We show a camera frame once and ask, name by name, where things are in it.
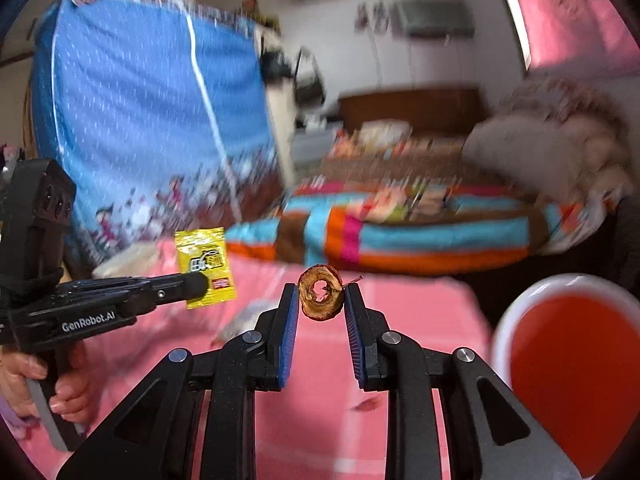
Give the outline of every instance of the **yellow packet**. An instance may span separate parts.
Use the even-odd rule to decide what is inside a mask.
[[[238,297],[226,258],[225,230],[196,229],[175,234],[180,272],[199,270],[209,280],[207,293],[199,300],[187,300],[187,308],[207,306]]]

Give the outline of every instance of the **pink tablecloth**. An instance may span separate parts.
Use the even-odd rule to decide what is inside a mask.
[[[167,263],[156,271],[175,272],[172,248],[165,250]],[[208,351],[234,313],[258,298],[277,300],[283,285],[296,282],[303,270],[238,256],[231,264],[237,300],[188,311],[183,303],[159,307],[132,327],[87,340],[100,391],[98,420],[170,350]],[[346,282],[353,278],[343,274]],[[367,274],[359,285],[366,305],[384,312],[393,330],[427,348],[451,352],[469,346],[487,355],[488,328],[462,284]],[[384,477],[386,394],[358,389],[343,314],[322,323],[300,316],[289,383],[281,393],[256,394],[255,427],[260,480]],[[41,428],[22,446],[48,479],[68,456],[51,447]],[[446,455],[444,443],[441,450]],[[447,465],[444,472],[448,478]]]

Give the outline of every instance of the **metal screw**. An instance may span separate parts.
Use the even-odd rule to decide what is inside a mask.
[[[249,330],[242,334],[242,340],[245,343],[258,343],[262,339],[262,334],[257,330]]]
[[[172,363],[181,363],[187,358],[187,351],[184,348],[174,348],[169,352],[169,361]]]
[[[471,348],[458,348],[456,357],[462,362],[470,363],[476,358],[476,353]]]
[[[389,331],[383,333],[382,335],[382,341],[389,345],[397,345],[401,339],[402,337],[398,332]]]

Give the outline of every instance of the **dried hawthorn slice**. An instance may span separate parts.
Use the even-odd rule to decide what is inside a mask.
[[[325,282],[325,294],[318,298],[314,290],[317,282]],[[316,265],[309,267],[298,280],[300,303],[305,316],[315,321],[326,321],[342,310],[344,292],[340,274],[332,266]]]

